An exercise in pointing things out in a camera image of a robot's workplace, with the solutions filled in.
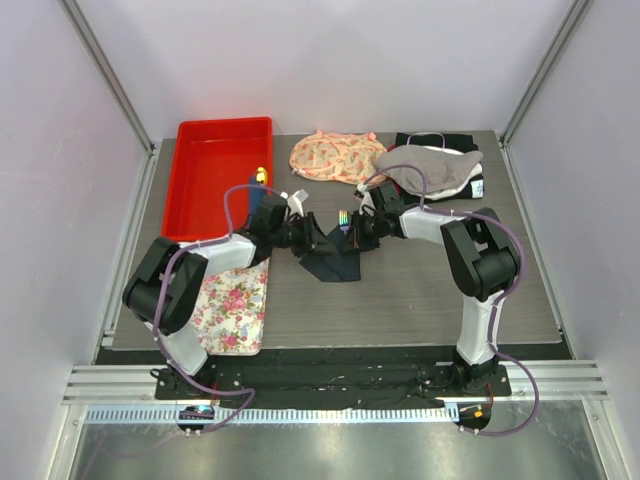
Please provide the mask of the iridescent rainbow fork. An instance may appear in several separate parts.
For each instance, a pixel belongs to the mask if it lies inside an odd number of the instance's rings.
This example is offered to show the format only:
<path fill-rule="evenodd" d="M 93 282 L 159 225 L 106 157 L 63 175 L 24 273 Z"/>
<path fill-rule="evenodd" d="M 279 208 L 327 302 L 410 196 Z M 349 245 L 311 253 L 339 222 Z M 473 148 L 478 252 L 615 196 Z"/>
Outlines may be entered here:
<path fill-rule="evenodd" d="M 340 210 L 338 214 L 338 227 L 343 233 L 347 233 L 350 229 L 350 214 L 347 210 Z"/>

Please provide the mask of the white cloth with print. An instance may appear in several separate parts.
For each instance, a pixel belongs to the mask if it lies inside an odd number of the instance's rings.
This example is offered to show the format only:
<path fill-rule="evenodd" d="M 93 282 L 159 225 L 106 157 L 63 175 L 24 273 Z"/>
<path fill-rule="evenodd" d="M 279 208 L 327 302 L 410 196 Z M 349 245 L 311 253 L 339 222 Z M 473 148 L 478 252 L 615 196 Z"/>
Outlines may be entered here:
<path fill-rule="evenodd" d="M 484 197 L 485 185 L 483 167 L 477 164 L 469 173 L 463 184 L 460 186 L 433 192 L 426 196 L 430 202 L 439 202 L 449 199 L 482 199 Z"/>

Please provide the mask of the red plastic bin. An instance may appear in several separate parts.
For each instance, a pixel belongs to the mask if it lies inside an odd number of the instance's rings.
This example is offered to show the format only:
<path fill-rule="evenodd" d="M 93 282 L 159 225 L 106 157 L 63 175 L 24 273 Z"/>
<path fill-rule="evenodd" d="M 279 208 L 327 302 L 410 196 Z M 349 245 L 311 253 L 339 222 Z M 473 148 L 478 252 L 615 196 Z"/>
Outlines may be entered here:
<path fill-rule="evenodd" d="M 177 242 L 225 235 L 224 194 L 258 170 L 273 184 L 269 117 L 185 121 L 177 132 L 161 235 Z"/>

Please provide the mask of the dark navy paper napkin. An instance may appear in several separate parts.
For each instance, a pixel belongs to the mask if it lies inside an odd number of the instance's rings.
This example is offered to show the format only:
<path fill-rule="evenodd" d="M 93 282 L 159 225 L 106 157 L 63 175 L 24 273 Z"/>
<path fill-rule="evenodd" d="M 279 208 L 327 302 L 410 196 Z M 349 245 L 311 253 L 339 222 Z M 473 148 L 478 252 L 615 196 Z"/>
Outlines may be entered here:
<path fill-rule="evenodd" d="M 310 254 L 299 261 L 299 265 L 317 280 L 327 283 L 357 282 L 361 280 L 360 253 L 349 251 L 344 253 L 346 235 L 338 227 L 334 227 L 327 235 L 328 240 L 338 249 L 331 255 Z"/>

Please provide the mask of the black cloth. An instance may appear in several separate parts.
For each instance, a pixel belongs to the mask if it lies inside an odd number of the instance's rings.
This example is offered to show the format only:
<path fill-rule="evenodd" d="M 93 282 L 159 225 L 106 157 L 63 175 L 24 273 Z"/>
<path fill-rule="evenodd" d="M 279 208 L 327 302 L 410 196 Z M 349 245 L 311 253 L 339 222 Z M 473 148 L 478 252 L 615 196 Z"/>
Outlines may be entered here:
<path fill-rule="evenodd" d="M 418 145 L 423 147 L 439 147 L 461 153 L 478 151 L 479 148 L 472 135 L 439 132 L 420 132 L 396 134 L 394 146 Z"/>

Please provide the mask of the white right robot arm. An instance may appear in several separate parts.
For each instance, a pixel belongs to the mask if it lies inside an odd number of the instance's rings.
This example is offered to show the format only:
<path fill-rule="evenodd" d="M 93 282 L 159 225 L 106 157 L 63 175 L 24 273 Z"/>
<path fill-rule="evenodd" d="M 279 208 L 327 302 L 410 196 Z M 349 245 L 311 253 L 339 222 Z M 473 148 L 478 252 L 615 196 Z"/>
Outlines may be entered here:
<path fill-rule="evenodd" d="M 452 355 L 450 385 L 465 395 L 483 388 L 498 372 L 496 335 L 506 297 L 520 277 L 522 249 L 495 212 L 440 212 L 407 204 L 387 181 L 356 187 L 348 245 L 365 251 L 384 237 L 421 240 L 444 248 L 454 284 L 462 294 L 459 339 Z"/>

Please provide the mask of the orange patterned cloth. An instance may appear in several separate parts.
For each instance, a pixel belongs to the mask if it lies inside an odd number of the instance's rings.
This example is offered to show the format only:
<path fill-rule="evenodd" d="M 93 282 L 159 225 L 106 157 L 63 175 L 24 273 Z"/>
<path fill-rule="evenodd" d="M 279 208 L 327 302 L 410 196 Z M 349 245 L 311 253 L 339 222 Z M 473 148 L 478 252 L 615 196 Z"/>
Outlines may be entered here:
<path fill-rule="evenodd" d="M 357 186 L 369 177 L 370 185 L 385 179 L 377 174 L 375 162 L 387 148 L 373 132 L 342 134 L 317 130 L 293 147 L 289 156 L 292 171 L 308 180 L 333 181 Z"/>

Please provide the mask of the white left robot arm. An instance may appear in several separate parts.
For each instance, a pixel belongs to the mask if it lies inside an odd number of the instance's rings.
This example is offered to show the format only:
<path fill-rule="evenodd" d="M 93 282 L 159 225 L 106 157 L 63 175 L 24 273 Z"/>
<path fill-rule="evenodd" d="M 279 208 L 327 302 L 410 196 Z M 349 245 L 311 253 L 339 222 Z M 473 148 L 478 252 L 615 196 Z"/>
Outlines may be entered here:
<path fill-rule="evenodd" d="M 249 213 L 248 224 L 225 237 L 184 245 L 158 237 L 128 280 L 124 306 L 151 330 L 190 398 L 205 397 L 213 385 L 212 373 L 203 368 L 209 354 L 191 325 L 206 278 L 254 267 L 275 249 L 289 249 L 298 258 L 337 252 L 314 214 L 302 211 L 304 197 L 303 191 L 265 195 Z"/>

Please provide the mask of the grey cloth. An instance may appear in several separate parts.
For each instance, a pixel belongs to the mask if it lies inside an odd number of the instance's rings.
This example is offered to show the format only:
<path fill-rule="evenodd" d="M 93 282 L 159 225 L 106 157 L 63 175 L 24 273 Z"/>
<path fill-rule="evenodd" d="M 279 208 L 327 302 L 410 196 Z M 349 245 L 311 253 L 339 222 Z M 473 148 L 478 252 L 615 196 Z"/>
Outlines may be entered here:
<path fill-rule="evenodd" d="M 423 180 L 421 174 L 408 168 L 408 165 L 419 169 L 426 178 L 426 195 L 430 195 L 464 186 L 482 160 L 480 151 L 455 154 L 418 145 L 404 145 L 382 154 L 374 164 L 378 170 L 398 166 L 387 170 L 385 174 L 405 191 L 415 195 L 421 194 Z"/>

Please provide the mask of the floral rectangular tray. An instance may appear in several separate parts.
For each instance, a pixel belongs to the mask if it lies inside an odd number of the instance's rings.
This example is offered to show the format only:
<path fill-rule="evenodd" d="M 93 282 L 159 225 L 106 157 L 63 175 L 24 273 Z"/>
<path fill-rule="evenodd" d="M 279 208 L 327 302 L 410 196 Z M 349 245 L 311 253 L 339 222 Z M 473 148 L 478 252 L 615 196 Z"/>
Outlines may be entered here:
<path fill-rule="evenodd" d="M 254 356 L 263 344 L 269 262 L 204 279 L 191 324 L 211 356 Z"/>

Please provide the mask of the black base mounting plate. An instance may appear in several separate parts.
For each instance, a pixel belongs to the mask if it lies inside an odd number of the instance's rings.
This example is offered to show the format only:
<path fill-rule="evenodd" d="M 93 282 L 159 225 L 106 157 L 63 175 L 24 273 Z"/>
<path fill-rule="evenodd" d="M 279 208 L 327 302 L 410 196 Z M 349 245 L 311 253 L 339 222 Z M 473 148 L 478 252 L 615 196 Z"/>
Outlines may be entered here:
<path fill-rule="evenodd" d="M 471 378 L 450 346 L 264 349 L 212 356 L 187 382 L 159 351 L 103 348 L 100 366 L 145 366 L 158 400 L 211 399 L 238 407 L 343 410 L 431 407 L 455 397 L 492 402 L 511 395 L 504 365 Z"/>

